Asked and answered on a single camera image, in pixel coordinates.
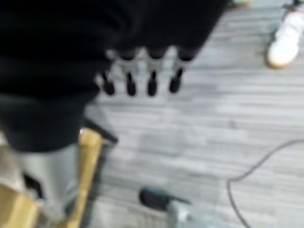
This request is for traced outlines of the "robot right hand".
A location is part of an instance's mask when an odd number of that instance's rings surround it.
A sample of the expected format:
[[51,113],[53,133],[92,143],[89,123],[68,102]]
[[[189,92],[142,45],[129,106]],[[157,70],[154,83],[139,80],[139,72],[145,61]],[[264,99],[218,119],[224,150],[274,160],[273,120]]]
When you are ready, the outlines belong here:
[[145,48],[153,73],[170,46],[178,83],[226,0],[3,0],[0,124],[45,208],[68,217],[78,194],[78,136],[108,51],[130,67]]

